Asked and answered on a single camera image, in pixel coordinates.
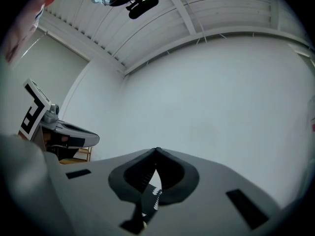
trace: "wooden shelf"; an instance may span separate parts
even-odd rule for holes
[[[86,148],[80,148],[78,152],[83,154],[91,154]]]
[[[61,164],[86,163],[86,160],[78,158],[65,158],[60,161]]]

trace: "black slot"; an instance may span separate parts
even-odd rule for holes
[[[71,125],[69,123],[62,123],[62,126],[68,128],[68,129],[72,129],[72,130],[75,130],[75,131],[79,131],[79,132],[84,132],[84,133],[89,133],[89,134],[94,134],[88,130],[85,130],[83,128],[79,128],[79,127],[76,127],[74,125]]]
[[[268,220],[241,190],[229,191],[226,194],[252,230]]]
[[[68,146],[69,147],[77,147],[77,148],[83,148],[85,143],[84,138],[78,138],[78,137],[71,137],[68,138]]]
[[[91,172],[89,170],[85,169],[85,170],[80,170],[80,171],[69,172],[69,173],[66,173],[66,175],[69,179],[72,179],[72,178],[81,177],[90,173]]]

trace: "ceiling beam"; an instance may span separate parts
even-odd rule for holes
[[[295,35],[292,35],[290,33],[284,32],[284,31],[279,31],[276,29],[270,29],[270,28],[264,28],[264,27],[252,27],[252,26],[248,26],[248,27],[244,27],[244,26],[222,27],[222,28],[217,28],[217,29],[206,30],[205,36],[219,35],[219,34],[224,34],[224,33],[234,33],[234,32],[250,32],[250,33],[257,32],[257,33],[276,35],[276,36],[280,36],[280,37],[284,37],[284,38],[288,38],[288,39],[297,41],[297,42],[299,42],[299,43],[301,43],[307,47],[314,49],[314,47],[311,43],[308,43],[307,41],[305,41],[302,38],[296,37]],[[193,36],[187,36],[187,37],[178,39],[172,43],[169,43],[167,45],[162,46],[161,48],[157,49],[154,52],[151,52],[150,54],[146,55],[141,60],[139,60],[137,63],[132,65],[125,72],[125,75],[131,73],[133,70],[137,69],[139,66],[148,62],[149,60],[156,57],[157,55],[160,55],[160,54],[162,54],[162,53],[164,53],[164,52],[166,52],[166,51],[168,51],[168,50],[170,50],[176,46],[185,44],[185,43],[193,41],[193,40],[197,40],[199,38],[203,38],[202,32],[199,32]]]
[[[185,25],[186,25],[190,35],[195,35],[196,34],[196,29],[193,26],[191,18],[189,16],[188,12],[186,11],[182,1],[181,0],[172,0],[172,2],[176,6],[179,14],[181,14],[181,16],[182,16],[182,18],[184,20],[184,23],[185,23]]]
[[[49,12],[44,11],[39,20],[38,27],[44,31],[48,31],[53,37],[56,37],[58,40],[60,39],[63,44],[89,60],[97,58],[103,61],[104,65],[107,64],[121,74],[124,74],[126,68],[117,59],[87,38],[84,34]]]
[[[280,30],[279,0],[270,0],[271,28]]]

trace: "white ceiling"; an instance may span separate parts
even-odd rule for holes
[[[156,7],[132,20],[127,5],[56,0],[46,8],[40,26],[87,58],[109,61],[123,74],[176,46],[197,41],[203,34],[264,32],[310,46],[303,26],[283,0],[188,2],[190,6],[186,0],[159,0]]]

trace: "white wall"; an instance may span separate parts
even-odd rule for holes
[[[42,31],[36,30],[23,46],[13,65],[13,71],[21,84],[31,78],[53,103],[61,106],[72,84],[88,62],[47,35],[22,57],[42,35]]]
[[[181,151],[231,167],[283,207],[310,158],[314,92],[311,71],[284,41],[235,37],[187,47],[130,76],[102,124],[97,157]]]
[[[3,55],[0,55],[0,74],[0,134],[17,135],[34,99],[15,78]]]
[[[122,85],[123,78],[117,71],[104,62],[93,59],[73,84],[61,107],[60,119],[100,136],[91,160],[109,156],[107,134],[112,129],[112,124],[109,123],[113,121],[110,113]]]

